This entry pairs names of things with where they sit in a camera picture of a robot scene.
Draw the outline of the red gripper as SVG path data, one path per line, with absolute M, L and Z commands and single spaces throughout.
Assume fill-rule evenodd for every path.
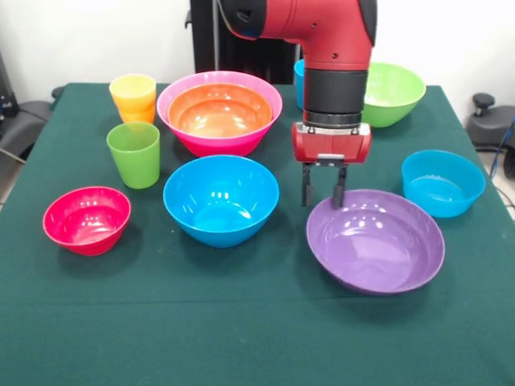
M 364 163 L 371 147 L 372 131 L 369 124 L 354 128 L 325 129 L 295 122 L 291 129 L 295 159 L 303 162 L 302 206 L 311 204 L 311 164 Z M 333 189 L 332 208 L 339 209 L 344 202 L 347 167 L 343 165 Z

